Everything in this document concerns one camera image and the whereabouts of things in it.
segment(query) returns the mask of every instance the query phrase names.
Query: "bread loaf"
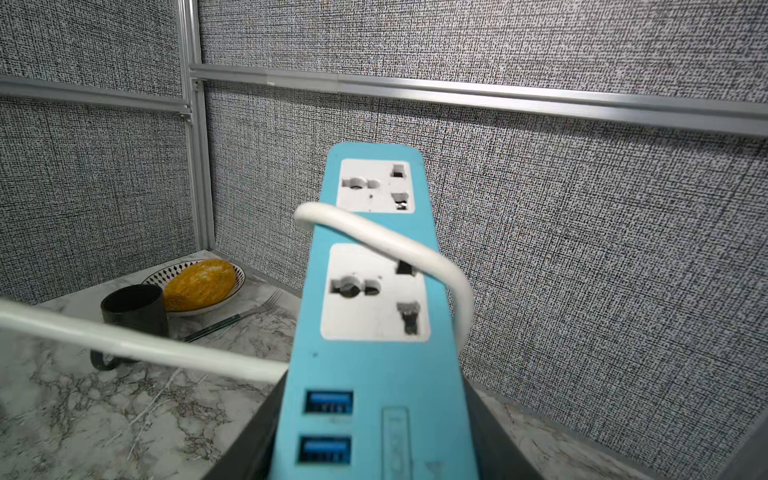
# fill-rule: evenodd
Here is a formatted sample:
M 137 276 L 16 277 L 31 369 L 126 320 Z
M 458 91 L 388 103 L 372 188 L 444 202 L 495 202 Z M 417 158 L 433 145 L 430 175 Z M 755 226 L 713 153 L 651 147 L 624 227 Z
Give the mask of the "bread loaf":
M 203 260 L 188 266 L 165 286 L 165 311 L 187 312 L 219 303 L 236 279 L 235 269 L 226 260 Z

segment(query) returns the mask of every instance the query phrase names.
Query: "marble countertop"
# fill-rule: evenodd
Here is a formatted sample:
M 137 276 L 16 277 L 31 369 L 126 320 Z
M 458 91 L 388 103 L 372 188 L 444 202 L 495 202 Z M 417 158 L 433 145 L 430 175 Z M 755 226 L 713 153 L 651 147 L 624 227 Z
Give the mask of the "marble countertop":
M 38 306 L 101 321 L 99 304 L 174 263 L 214 258 L 201 251 Z M 249 275 L 221 308 L 169 318 L 187 335 L 260 305 L 276 290 Z M 282 291 L 277 307 L 196 343 L 287 361 L 300 300 Z M 4 331 L 0 336 L 0 478 L 9 480 L 198 480 L 229 448 L 272 385 L 145 362 L 98 372 L 79 346 Z M 478 390 L 513 442 L 547 480 L 650 480 L 637 468 Z

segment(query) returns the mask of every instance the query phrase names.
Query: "white power cord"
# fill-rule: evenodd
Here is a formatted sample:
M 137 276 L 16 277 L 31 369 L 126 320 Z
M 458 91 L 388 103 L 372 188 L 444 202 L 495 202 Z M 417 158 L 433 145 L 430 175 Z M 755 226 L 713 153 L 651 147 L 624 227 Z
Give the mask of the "white power cord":
M 190 345 L 3 299 L 0 299 L 0 327 L 74 343 L 129 359 L 202 370 L 254 382 L 277 383 L 288 370 L 286 362 Z
M 346 233 L 447 285 L 456 299 L 454 336 L 461 351 L 472 327 L 474 300 L 464 273 L 434 250 L 359 215 L 328 204 L 308 203 L 296 209 L 300 223 L 320 223 Z M 119 326 L 76 319 L 22 303 L 0 299 L 0 327 L 69 342 L 134 360 L 201 370 L 217 375 L 277 383 L 288 363 L 190 345 L 177 340 L 139 333 Z
M 319 202 L 299 205 L 293 218 L 307 229 L 315 223 L 327 225 L 397 260 L 403 260 L 443 282 L 456 300 L 453 333 L 456 348 L 461 352 L 472 328 L 475 300 L 467 277 L 451 260 L 426 245 L 382 227 L 360 215 Z

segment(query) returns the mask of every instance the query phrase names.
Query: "power strip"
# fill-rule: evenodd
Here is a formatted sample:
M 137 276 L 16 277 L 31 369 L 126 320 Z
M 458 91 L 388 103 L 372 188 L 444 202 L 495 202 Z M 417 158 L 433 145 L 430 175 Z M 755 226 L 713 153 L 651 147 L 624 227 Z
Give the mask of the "power strip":
M 416 149 L 336 145 L 320 202 L 438 249 Z M 445 286 L 315 226 L 270 478 L 477 477 Z

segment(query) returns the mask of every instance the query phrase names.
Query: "universal socket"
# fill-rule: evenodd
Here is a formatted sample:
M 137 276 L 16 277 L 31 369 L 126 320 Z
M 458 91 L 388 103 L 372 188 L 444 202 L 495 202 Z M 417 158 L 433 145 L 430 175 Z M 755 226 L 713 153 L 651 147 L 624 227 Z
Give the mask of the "universal socket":
M 378 214 L 412 214 L 416 209 L 408 162 L 345 158 L 339 176 L 339 208 Z
M 359 243 L 332 245 L 320 317 L 323 338 L 425 342 L 430 330 L 424 275 L 415 269 L 398 273 L 398 265 Z

